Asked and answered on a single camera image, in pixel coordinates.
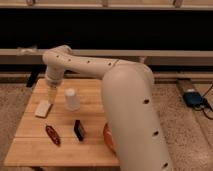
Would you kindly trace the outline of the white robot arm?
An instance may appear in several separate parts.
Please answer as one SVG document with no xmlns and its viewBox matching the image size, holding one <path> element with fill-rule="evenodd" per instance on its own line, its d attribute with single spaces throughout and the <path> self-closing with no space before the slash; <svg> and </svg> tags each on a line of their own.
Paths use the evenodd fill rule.
<svg viewBox="0 0 213 171">
<path fill-rule="evenodd" d="M 121 171 L 174 171 L 154 109 L 154 76 L 147 65 L 75 56 L 66 45 L 45 51 L 42 59 L 49 86 L 59 86 L 67 70 L 101 80 L 102 104 Z"/>
</svg>

